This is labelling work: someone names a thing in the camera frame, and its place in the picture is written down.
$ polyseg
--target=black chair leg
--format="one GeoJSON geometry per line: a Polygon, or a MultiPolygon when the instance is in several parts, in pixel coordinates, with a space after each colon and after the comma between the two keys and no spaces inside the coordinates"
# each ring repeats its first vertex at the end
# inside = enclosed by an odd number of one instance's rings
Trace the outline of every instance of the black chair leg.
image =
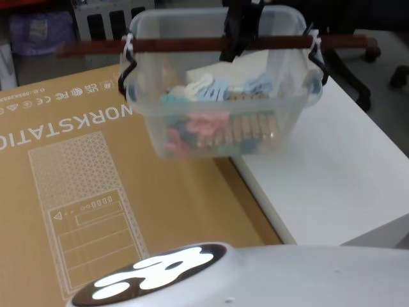
{"type": "Polygon", "coordinates": [[[408,80],[409,76],[409,66],[399,66],[396,68],[394,75],[390,78],[390,86],[393,88],[402,88],[404,87],[408,80]]]}
{"type": "Polygon", "coordinates": [[[371,108],[371,91],[362,83],[344,64],[342,59],[338,56],[336,51],[327,51],[323,53],[325,60],[332,66],[336,72],[338,72],[342,78],[350,86],[352,86],[358,93],[359,97],[355,101],[357,105],[365,112],[371,108]]]}

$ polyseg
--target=cardboard box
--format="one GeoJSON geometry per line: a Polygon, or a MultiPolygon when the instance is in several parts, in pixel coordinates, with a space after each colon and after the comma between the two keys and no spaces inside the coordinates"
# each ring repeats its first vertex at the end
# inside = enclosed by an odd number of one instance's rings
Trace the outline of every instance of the cardboard box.
{"type": "Polygon", "coordinates": [[[279,243],[228,159],[156,157],[118,69],[0,94],[2,306],[64,306],[90,281],[185,244],[279,243]]]}

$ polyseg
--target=white robot part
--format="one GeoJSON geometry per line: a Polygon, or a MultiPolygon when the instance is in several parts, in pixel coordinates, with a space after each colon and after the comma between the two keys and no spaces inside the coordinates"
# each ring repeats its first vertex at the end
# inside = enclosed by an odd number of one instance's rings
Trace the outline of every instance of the white robot part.
{"type": "Polygon", "coordinates": [[[67,307],[406,306],[408,286],[406,250],[211,242],[114,272],[67,307]]]}

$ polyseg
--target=clear plastic container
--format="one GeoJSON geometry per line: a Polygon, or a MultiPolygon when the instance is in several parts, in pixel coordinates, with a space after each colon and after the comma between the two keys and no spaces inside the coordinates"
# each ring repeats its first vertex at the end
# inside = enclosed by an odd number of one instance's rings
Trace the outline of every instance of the clear plastic container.
{"type": "MultiPolygon", "coordinates": [[[[226,14],[226,8],[150,10],[136,16],[130,28],[137,38],[220,37],[226,14]]],[[[300,35],[304,29],[302,15],[286,6],[265,7],[259,23],[260,36],[300,35]]],[[[303,108],[321,96],[321,72],[308,60],[309,50],[261,51],[262,56],[255,52],[260,51],[244,52],[240,58],[253,54],[261,60],[242,66],[246,69],[239,73],[230,68],[216,72],[235,75],[232,83],[267,74],[271,92],[206,102],[164,97],[173,86],[196,81],[198,68],[220,63],[220,52],[135,55],[138,66],[127,78],[127,101],[144,116],[160,157],[262,154],[288,137],[303,108]]]]}

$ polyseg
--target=brown wooden stick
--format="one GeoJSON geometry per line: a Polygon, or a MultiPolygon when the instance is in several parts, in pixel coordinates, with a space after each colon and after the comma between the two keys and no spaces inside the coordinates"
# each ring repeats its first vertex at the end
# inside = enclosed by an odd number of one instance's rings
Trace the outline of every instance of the brown wooden stick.
{"type": "MultiPolygon", "coordinates": [[[[259,37],[248,46],[248,50],[263,49],[307,49],[313,43],[308,36],[266,36],[259,37]]],[[[368,48],[373,39],[363,35],[323,35],[323,50],[338,48],[368,48]]],[[[228,38],[169,38],[135,39],[134,52],[200,52],[222,51],[228,38]]],[[[80,56],[85,54],[118,54],[123,52],[125,42],[121,40],[66,43],[57,49],[58,56],[80,56]]]]}

